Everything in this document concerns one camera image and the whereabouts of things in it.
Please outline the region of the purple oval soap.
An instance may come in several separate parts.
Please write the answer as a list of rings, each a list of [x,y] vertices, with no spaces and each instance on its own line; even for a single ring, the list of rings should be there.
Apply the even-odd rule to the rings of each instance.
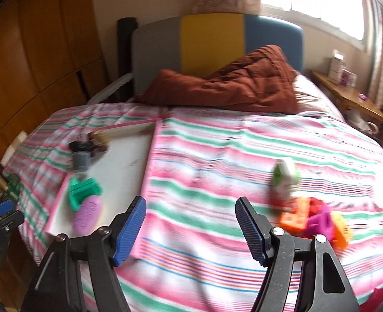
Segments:
[[[102,214],[102,198],[99,195],[87,197],[76,211],[73,229],[78,236],[94,231]]]

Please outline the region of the orange cube block cluster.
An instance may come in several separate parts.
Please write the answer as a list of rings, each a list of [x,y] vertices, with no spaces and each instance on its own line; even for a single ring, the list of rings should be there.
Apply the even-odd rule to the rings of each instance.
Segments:
[[[300,235],[307,227],[310,199],[308,197],[293,198],[288,211],[282,212],[279,226],[292,235]]]

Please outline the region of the yellow plastic toy case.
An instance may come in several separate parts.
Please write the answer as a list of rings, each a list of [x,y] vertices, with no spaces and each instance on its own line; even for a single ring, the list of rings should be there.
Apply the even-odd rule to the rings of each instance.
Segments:
[[[353,239],[352,230],[341,214],[332,212],[331,218],[333,222],[332,245],[336,249],[345,249]]]

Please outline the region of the white carton box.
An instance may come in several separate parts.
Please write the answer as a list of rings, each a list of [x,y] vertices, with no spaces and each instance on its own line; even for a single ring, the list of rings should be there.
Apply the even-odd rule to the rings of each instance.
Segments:
[[[333,50],[330,58],[330,65],[327,76],[334,83],[339,84],[342,78],[342,71],[344,68],[344,54],[336,49]]]

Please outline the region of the green white plastic fitting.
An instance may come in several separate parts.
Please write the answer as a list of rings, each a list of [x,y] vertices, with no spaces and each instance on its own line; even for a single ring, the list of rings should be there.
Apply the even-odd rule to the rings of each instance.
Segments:
[[[276,162],[272,172],[272,190],[282,200],[290,199],[298,189],[299,171],[290,157]]]

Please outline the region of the red puzzle piece block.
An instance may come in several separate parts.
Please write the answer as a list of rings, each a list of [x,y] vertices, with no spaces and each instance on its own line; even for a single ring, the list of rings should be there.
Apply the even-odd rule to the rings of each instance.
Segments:
[[[324,205],[323,201],[316,199],[315,197],[310,197],[310,206],[308,216],[315,216],[322,213],[322,207]]]

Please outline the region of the striped bedspread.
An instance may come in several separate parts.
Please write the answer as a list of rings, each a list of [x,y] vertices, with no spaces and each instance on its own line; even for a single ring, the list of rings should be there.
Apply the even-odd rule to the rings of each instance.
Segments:
[[[132,311],[249,311],[265,276],[234,213],[245,196],[272,222],[276,161],[298,167],[302,195],[325,202],[353,232],[338,252],[364,303],[383,287],[383,149],[325,113],[251,114],[133,103],[60,110],[32,132],[5,167],[23,185],[19,228],[40,262],[45,226],[71,168],[69,143],[110,125],[154,120],[152,168],[143,183],[147,216],[132,257],[117,269]]]

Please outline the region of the white pillow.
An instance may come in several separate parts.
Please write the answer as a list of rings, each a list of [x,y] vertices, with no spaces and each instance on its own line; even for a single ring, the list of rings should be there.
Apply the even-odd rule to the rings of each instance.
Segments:
[[[344,122],[344,117],[331,100],[306,76],[299,74],[293,81],[293,89],[298,102],[298,109],[315,111]]]

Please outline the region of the grey yellow blue headboard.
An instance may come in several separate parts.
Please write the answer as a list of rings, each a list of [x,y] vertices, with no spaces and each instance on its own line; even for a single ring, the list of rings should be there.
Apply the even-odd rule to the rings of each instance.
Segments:
[[[289,64],[303,69],[303,30],[268,16],[195,14],[142,25],[132,38],[136,94],[162,69],[207,77],[232,61],[269,44],[279,46]]]

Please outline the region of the green plastic spool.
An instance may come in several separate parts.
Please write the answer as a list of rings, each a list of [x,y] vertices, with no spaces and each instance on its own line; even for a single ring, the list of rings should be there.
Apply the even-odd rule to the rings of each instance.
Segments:
[[[92,195],[102,195],[102,187],[95,178],[79,181],[71,178],[69,181],[69,205],[72,211],[77,211],[85,199]]]

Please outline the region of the black capped grey jar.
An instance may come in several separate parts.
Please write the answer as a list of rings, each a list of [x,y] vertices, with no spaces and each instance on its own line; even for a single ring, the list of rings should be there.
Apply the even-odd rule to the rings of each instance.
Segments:
[[[90,168],[92,145],[89,141],[74,141],[69,143],[72,153],[72,166],[75,172],[85,172]]]

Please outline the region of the brown scalp massager brush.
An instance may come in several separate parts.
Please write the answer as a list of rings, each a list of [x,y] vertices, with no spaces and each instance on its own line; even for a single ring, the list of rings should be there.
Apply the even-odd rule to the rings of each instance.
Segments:
[[[90,144],[90,152],[106,152],[109,148],[109,139],[101,130],[88,133],[88,142]]]

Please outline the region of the rust brown quilt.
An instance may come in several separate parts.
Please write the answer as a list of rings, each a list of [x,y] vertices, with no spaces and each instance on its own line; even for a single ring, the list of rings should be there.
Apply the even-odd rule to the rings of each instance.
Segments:
[[[200,106],[231,111],[298,113],[298,76],[281,47],[270,44],[203,79],[163,69],[136,99],[154,106]]]

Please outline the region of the magenta plastic funnel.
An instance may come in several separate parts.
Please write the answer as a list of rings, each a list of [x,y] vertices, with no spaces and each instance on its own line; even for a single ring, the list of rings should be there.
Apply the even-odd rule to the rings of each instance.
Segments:
[[[333,238],[333,221],[331,212],[327,205],[321,207],[320,213],[317,213],[308,218],[305,234],[307,236],[313,236],[322,234],[327,237],[328,240]]]

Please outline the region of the wooden side table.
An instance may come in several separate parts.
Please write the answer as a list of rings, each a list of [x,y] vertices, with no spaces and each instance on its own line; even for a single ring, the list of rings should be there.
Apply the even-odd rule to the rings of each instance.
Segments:
[[[383,112],[369,99],[363,100],[360,98],[361,93],[352,87],[335,84],[326,75],[312,70],[310,72],[312,82],[319,87],[323,87],[326,92],[329,92],[338,101],[337,107],[341,112],[347,108],[353,108],[361,113],[383,122]]]

